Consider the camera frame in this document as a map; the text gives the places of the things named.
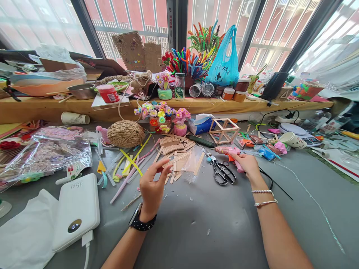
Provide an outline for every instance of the blue plastic bag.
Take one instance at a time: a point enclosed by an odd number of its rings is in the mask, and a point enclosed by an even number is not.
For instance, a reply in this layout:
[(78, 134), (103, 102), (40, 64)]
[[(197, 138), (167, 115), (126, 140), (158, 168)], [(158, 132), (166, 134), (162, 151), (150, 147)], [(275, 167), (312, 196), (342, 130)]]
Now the blue plastic bag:
[[(238, 56), (236, 48), (237, 28), (232, 25), (226, 32), (223, 41), (218, 49), (216, 58), (209, 69), (206, 82), (211, 82), (219, 86), (235, 86), (239, 78), (238, 72)], [(227, 57), (226, 51), (232, 43), (231, 55)]]

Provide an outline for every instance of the jar lid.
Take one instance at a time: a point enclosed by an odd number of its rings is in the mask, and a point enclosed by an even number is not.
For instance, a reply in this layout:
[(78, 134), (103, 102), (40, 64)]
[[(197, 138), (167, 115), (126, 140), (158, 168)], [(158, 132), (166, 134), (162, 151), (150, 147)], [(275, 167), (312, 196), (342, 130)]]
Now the jar lid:
[(110, 85), (110, 84), (105, 84), (105, 85), (99, 85), (96, 88), (98, 90), (111, 90), (111, 89), (114, 89), (115, 87), (113, 85)]
[(251, 82), (250, 78), (239, 78), (237, 82)]
[(227, 87), (227, 88), (224, 88), (224, 92), (228, 93), (228, 94), (234, 94), (235, 90)]
[(241, 95), (247, 95), (248, 92), (239, 92), (239, 91), (236, 91), (236, 94), (241, 94)]

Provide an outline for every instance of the gray table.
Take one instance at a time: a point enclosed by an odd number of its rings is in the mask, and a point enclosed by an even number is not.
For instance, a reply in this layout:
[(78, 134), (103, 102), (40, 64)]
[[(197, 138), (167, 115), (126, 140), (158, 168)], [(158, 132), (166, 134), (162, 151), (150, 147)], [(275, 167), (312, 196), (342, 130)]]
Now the gray table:
[[(87, 128), (94, 130), (95, 126), (90, 124)], [(143, 152), (152, 146), (153, 140), (150, 140)], [(109, 163), (117, 154), (117, 151), (105, 151), (104, 161)], [(215, 157), (226, 158), (220, 154)], [(358, 268), (358, 188), (304, 151), (292, 150), (277, 162), (292, 169), (322, 206), (346, 251), (346, 255), (340, 251), (320, 209), (295, 176), (258, 158), (260, 167), (294, 199), (290, 200), (274, 185), (278, 205), (315, 268)], [(97, 164), (94, 153), (93, 167), (85, 169), (84, 174), (95, 173), (100, 178), (96, 173)], [(158, 212), (156, 225), (147, 234), (135, 268), (268, 268), (260, 223), (245, 175), (237, 174), (237, 184), (233, 186), (220, 186), (213, 179), (212, 167), (207, 163), (203, 165), (205, 167), (201, 167), (200, 177), (194, 184), (180, 178), (165, 186), (167, 197)], [(55, 180), (64, 176), (65, 172), (58, 171), (0, 194), (3, 200), (13, 205), (13, 209), (0, 219), (0, 225), (22, 211), (27, 201), (36, 197), (41, 189), (58, 199), (61, 186), (55, 185)], [(125, 187), (112, 205), (110, 200), (120, 185), (108, 184), (106, 189), (99, 188), (101, 223), (94, 230), (89, 268), (100, 268), (127, 230), (138, 203), (125, 212), (121, 209), (138, 194), (138, 186), (139, 176)], [(55, 254), (46, 268), (82, 268), (84, 262), (85, 249), (79, 240)]]

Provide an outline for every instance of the silver string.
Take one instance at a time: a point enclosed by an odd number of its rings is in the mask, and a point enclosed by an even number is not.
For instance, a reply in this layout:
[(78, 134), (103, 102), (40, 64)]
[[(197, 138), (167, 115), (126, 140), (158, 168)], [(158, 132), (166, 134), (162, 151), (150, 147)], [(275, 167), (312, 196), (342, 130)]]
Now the silver string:
[(279, 165), (279, 166), (282, 166), (282, 167), (288, 169), (290, 172), (293, 173), (293, 175), (294, 175), (295, 178), (298, 180), (298, 182), (300, 183), (300, 185), (302, 185), (302, 187), (303, 187), (303, 188), (305, 189), (305, 191), (308, 193), (309, 197), (312, 198), (313, 201), (318, 205), (319, 209), (321, 210), (321, 212), (322, 212), (322, 214), (323, 214), (323, 216), (324, 216), (324, 218), (325, 218), (325, 221), (327, 222), (327, 224), (328, 224), (328, 226), (329, 226), (329, 229), (330, 229), (330, 232), (331, 232), (332, 235), (333, 235), (333, 238), (334, 238), (335, 241), (337, 242), (337, 245), (339, 246), (341, 252), (343, 252), (343, 254), (345, 254), (345, 251), (344, 251), (342, 245), (340, 244), (340, 242), (339, 242), (337, 236), (336, 236), (335, 233), (333, 232), (332, 226), (330, 225), (329, 220), (328, 220), (328, 218), (326, 217), (326, 215), (325, 215), (325, 213), (324, 213), (322, 207), (320, 206), (320, 204), (314, 199), (314, 197), (310, 194), (310, 192), (307, 190), (307, 188), (304, 187), (303, 183), (299, 180), (299, 178), (297, 177), (297, 175), (296, 175), (291, 169), (289, 169), (288, 167), (285, 167), (284, 165), (281, 165), (281, 164), (279, 164), (279, 163), (276, 163), (275, 161), (273, 161), (273, 162), (274, 162), (274, 164)]

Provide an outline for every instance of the white power bank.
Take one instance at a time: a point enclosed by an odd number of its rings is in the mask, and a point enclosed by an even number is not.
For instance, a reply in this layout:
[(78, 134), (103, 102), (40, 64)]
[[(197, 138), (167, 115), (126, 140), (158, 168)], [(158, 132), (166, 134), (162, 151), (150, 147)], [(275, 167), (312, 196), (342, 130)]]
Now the white power bank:
[(60, 190), (52, 251), (59, 252), (100, 224), (95, 174), (64, 184)]

